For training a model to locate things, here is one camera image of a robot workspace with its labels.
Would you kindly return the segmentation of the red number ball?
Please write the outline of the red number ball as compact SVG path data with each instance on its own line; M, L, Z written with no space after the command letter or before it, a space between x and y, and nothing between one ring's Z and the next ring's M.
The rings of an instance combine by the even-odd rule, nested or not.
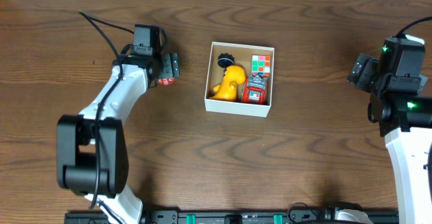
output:
M160 85L168 86L170 84L173 84L175 80L175 78L160 78L157 80L157 83Z

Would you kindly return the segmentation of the black round knob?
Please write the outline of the black round knob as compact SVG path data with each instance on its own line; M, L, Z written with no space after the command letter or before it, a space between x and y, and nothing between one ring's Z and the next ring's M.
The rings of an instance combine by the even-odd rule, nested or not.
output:
M234 56L229 53L221 53L218 56L217 65L222 68L227 68L235 64Z

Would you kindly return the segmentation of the orange dinosaur toy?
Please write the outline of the orange dinosaur toy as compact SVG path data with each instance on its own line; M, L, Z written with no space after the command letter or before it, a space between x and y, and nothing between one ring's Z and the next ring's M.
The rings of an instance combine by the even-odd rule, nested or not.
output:
M231 101L237 100L238 86L245 83L246 72L239 65L230 65L223 71L222 82L213 87L215 93L210 97L212 100Z

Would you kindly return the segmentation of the white cardboard box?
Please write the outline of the white cardboard box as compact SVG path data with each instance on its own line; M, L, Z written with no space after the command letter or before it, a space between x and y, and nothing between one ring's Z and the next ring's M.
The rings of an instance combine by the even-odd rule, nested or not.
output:
M229 53L234 56L234 65L243 67L246 72L246 80L251 75L251 60L253 55L271 56L271 74L267 78L267 93L263 105L241 102L245 83L238 86L238 96L237 100L234 102L210 99L210 97L215 94L213 92L213 87L220 84L223 78L223 71L225 68L217 65L218 56L221 53ZM211 45L205 89L205 109L218 113L266 117L272 103L274 54L275 49L273 47L213 42Z

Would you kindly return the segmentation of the multicoloured puzzle cube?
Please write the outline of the multicoloured puzzle cube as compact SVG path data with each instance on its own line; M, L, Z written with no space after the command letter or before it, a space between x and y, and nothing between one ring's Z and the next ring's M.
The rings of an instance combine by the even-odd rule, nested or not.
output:
M271 56L253 55L251 60L251 74L268 78L271 74Z

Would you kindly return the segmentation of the red toy robot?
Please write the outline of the red toy robot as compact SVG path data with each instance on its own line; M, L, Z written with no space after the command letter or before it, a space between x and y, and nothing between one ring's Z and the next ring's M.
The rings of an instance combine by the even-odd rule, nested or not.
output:
M267 78L250 75L244 84L242 103L263 105L267 93Z

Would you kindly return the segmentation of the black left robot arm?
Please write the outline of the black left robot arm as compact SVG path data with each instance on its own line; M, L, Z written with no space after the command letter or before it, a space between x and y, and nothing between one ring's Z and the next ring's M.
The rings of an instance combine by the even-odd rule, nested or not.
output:
M176 53L163 54L166 33L137 24L134 41L113 61L111 77L78 115L57 122L57 182L100 211L69 212L65 223L149 223L141 199L127 185L128 153L123 124L136 101L157 83L179 78Z

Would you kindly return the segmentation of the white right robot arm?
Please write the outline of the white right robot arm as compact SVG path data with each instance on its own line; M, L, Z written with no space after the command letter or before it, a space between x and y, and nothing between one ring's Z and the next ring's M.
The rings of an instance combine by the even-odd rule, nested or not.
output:
M431 98L421 96L425 42L385 39L380 58L358 56L347 81L370 95L368 120L378 123L389 153L401 223L431 222Z

